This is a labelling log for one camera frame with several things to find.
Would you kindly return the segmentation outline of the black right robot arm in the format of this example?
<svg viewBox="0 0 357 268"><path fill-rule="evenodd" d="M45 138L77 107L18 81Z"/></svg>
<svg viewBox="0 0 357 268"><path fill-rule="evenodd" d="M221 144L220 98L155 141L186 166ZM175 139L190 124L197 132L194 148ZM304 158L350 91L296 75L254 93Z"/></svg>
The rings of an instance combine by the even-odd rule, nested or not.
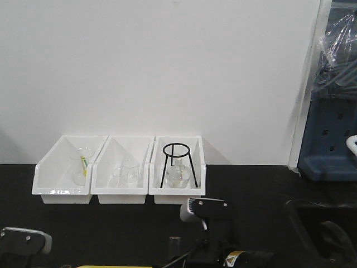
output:
<svg viewBox="0 0 357 268"><path fill-rule="evenodd" d="M299 245L278 251L246 250L238 243L234 206L223 199L189 198L180 208L184 222L201 222L203 237L167 267L356 267L356 212L289 200L287 215Z"/></svg>

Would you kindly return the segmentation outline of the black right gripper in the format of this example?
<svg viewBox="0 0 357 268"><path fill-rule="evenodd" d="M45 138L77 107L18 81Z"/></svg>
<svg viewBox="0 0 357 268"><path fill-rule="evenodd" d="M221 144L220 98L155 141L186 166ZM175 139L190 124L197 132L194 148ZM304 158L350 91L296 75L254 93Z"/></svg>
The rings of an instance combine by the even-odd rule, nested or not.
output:
<svg viewBox="0 0 357 268"><path fill-rule="evenodd" d="M274 253L241 250L235 241L234 220L213 221L204 238L174 258L167 267L268 267Z"/></svg>

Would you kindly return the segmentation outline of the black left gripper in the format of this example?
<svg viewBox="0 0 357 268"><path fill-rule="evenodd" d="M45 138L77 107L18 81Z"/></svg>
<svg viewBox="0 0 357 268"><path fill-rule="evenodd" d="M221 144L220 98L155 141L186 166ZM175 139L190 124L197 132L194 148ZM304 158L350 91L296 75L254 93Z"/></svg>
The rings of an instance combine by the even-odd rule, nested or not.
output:
<svg viewBox="0 0 357 268"><path fill-rule="evenodd" d="M34 255L42 247L23 245L22 247L1 247L1 267L30 267Z"/></svg>

